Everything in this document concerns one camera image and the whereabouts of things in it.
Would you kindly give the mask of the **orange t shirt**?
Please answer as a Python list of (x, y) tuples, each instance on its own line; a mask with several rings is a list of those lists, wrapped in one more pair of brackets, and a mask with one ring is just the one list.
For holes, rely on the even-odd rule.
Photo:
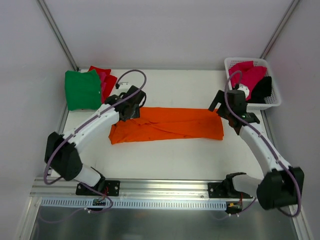
[(222, 141), (224, 129), (218, 114), (207, 109), (142, 107), (140, 117), (111, 127), (111, 144), (175, 139)]

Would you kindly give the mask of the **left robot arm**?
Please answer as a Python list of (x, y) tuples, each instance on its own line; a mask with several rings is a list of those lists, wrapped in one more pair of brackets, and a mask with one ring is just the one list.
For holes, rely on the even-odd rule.
[(109, 96), (105, 102), (79, 126), (59, 134), (52, 132), (46, 143), (44, 161), (66, 181), (75, 180), (87, 187), (93, 195), (105, 188), (105, 177), (92, 166), (84, 164), (80, 153), (87, 144), (107, 128), (136, 119), (147, 100), (146, 93), (134, 86), (118, 88), (120, 94)]

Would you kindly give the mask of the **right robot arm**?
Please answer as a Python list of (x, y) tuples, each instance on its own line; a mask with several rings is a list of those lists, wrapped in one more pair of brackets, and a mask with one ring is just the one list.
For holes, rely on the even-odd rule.
[(280, 155), (263, 133), (258, 117), (247, 112), (245, 93), (242, 90), (219, 90), (208, 109), (228, 121), (248, 145), (263, 173), (263, 179), (245, 172), (227, 174), (214, 192), (230, 198), (246, 193), (257, 198), (264, 210), (278, 209), (286, 216), (298, 216), (302, 208), (305, 174)]

